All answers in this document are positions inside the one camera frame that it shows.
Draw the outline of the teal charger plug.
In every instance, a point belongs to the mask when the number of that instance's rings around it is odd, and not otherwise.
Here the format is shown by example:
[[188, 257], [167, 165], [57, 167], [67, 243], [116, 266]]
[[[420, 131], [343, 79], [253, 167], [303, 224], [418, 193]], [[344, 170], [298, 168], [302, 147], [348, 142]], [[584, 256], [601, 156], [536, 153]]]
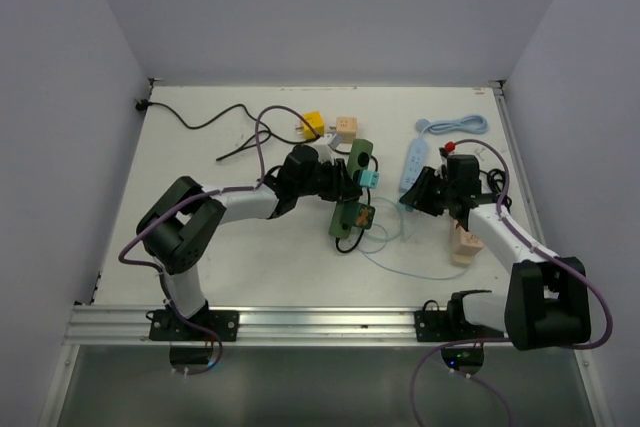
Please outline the teal charger plug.
[[374, 170], [360, 169], [354, 173], [354, 181], [364, 189], [376, 189], [379, 182], [379, 173]]

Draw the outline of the green power strip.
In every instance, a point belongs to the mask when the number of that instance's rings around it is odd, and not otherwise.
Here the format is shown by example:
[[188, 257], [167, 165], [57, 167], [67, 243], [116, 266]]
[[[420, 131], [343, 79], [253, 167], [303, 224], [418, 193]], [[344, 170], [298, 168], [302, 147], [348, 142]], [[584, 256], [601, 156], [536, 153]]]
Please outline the green power strip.
[[369, 165], [373, 144], [357, 138], [349, 153], [344, 174], [344, 188], [333, 211], [328, 233], [337, 239], [346, 239], [354, 228], [371, 228], [375, 209], [360, 201], [364, 188], [359, 183], [360, 172]]

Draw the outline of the beige dragon cube adapter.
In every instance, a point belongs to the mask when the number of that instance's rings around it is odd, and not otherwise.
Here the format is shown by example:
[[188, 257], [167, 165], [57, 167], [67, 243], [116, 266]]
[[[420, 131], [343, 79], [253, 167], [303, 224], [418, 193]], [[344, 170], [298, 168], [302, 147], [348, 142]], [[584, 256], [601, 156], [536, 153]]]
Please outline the beige dragon cube adapter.
[[358, 120], [356, 117], [340, 116], [336, 118], [335, 134], [343, 144], [352, 144], [358, 133]]

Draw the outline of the yellow cube socket adapter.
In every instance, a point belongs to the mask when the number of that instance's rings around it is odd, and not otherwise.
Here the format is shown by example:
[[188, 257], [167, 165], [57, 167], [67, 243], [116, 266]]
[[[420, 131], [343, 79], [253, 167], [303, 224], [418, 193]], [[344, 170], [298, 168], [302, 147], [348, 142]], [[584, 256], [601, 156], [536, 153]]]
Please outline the yellow cube socket adapter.
[[302, 115], [295, 131], [306, 141], [313, 141], [325, 135], [325, 121], [319, 111], [311, 111]]

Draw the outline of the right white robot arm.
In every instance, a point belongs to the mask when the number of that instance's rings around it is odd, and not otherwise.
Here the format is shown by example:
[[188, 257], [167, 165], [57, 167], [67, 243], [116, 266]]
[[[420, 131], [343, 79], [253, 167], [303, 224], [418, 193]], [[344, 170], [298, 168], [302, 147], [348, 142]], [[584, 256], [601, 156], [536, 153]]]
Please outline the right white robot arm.
[[452, 294], [445, 316], [451, 336], [468, 339], [484, 327], [506, 334], [521, 351], [590, 339], [583, 264], [538, 244], [515, 223], [501, 197], [483, 191], [474, 156], [452, 155], [440, 169], [423, 168], [400, 202], [431, 216], [448, 214], [477, 237], [509, 275], [503, 294], [487, 289]]

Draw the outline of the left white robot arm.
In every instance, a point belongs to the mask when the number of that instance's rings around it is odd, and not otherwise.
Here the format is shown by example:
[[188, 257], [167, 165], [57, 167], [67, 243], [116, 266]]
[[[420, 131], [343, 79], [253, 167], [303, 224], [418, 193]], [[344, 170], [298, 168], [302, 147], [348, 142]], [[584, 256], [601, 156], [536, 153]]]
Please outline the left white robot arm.
[[153, 258], [162, 290], [175, 314], [172, 326], [185, 339], [201, 337], [208, 326], [197, 263], [221, 225], [270, 220], [290, 212], [301, 197], [317, 196], [340, 210], [363, 193], [357, 172], [369, 166], [373, 144], [354, 142], [349, 157], [321, 155], [321, 148], [299, 145], [283, 164], [264, 173], [253, 186], [205, 189], [189, 176], [177, 179], [145, 214], [135, 242]]

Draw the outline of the green dragon cube adapter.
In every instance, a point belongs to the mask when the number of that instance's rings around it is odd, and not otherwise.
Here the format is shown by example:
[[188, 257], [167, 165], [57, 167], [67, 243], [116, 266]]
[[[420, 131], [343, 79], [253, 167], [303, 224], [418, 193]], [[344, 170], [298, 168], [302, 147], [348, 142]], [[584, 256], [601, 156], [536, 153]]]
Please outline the green dragon cube adapter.
[[366, 203], [354, 202], [345, 207], [345, 223], [350, 227], [368, 230], [371, 228], [376, 209]]

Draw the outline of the beige power strip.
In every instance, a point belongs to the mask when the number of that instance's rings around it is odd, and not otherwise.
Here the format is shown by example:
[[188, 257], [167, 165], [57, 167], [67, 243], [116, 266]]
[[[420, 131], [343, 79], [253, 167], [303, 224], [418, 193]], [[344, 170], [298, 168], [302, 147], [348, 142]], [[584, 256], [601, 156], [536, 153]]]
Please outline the beige power strip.
[[459, 222], [452, 223], [450, 252], [453, 265], [470, 266], [484, 247], [484, 243], [477, 236], [465, 230]]

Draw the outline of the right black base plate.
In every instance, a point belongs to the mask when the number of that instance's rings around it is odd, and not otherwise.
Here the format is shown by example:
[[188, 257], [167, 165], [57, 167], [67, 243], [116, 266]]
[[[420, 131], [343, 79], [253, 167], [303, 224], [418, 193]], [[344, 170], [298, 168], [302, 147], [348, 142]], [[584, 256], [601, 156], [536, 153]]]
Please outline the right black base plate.
[[419, 343], [446, 343], [480, 337], [475, 326], [454, 320], [443, 310], [416, 310], [413, 318], [415, 337]]

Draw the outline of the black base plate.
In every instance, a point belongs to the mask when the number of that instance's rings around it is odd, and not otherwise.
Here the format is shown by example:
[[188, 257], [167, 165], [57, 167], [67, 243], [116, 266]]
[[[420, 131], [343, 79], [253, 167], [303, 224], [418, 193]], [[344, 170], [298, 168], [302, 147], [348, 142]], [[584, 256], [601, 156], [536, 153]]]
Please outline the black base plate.
[[197, 342], [211, 340], [211, 332], [222, 342], [235, 342], [240, 315], [235, 310], [203, 310], [193, 318], [180, 320], [170, 308], [147, 311], [151, 341]]
[[415, 337], [419, 343], [446, 343], [480, 337], [475, 326], [454, 320], [443, 310], [416, 310], [413, 318]]

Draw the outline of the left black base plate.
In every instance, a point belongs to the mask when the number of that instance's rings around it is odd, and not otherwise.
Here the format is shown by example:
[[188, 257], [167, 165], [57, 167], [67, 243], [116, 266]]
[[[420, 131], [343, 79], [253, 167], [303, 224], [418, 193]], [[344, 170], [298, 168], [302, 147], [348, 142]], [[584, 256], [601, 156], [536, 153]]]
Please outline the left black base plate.
[[211, 340], [211, 332], [222, 342], [235, 342], [240, 315], [235, 310], [203, 310], [193, 318], [180, 320], [170, 308], [147, 311], [151, 341], [197, 342]]

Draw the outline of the aluminium front rail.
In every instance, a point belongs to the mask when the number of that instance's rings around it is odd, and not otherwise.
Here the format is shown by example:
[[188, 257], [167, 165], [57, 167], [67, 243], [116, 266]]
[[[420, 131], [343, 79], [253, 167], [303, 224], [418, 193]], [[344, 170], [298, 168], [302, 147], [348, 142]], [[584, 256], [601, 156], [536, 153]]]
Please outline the aluminium front rail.
[[[65, 345], [142, 346], [153, 341], [154, 306], [72, 309]], [[235, 347], [409, 347], [418, 343], [413, 307], [216, 307]]]

